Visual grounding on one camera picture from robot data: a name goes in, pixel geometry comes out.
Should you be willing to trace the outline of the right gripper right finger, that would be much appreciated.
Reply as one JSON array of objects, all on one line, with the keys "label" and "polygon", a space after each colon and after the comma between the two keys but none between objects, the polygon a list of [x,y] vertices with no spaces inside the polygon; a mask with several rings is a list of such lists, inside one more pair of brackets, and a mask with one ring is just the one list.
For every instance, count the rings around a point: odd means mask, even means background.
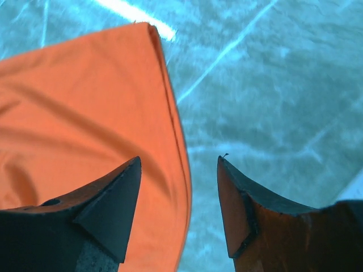
[{"label": "right gripper right finger", "polygon": [[227,252],[236,271],[361,271],[362,201],[315,209],[217,163]]}]

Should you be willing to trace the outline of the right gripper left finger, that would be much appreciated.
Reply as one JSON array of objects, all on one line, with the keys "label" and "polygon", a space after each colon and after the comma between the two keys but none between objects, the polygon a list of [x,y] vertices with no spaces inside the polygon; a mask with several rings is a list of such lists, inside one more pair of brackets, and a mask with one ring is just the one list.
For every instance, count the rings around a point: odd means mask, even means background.
[{"label": "right gripper left finger", "polygon": [[2,271],[117,271],[141,184],[135,157],[39,206],[1,211]]}]

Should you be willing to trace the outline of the orange t shirt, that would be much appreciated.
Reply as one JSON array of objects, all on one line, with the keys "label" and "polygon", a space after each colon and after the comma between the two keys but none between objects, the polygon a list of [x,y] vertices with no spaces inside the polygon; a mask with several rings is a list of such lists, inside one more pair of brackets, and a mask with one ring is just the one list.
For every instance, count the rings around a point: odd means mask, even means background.
[{"label": "orange t shirt", "polygon": [[191,217],[183,129],[157,29],[133,23],[1,61],[1,208],[39,205],[139,156],[121,271],[176,271]]}]

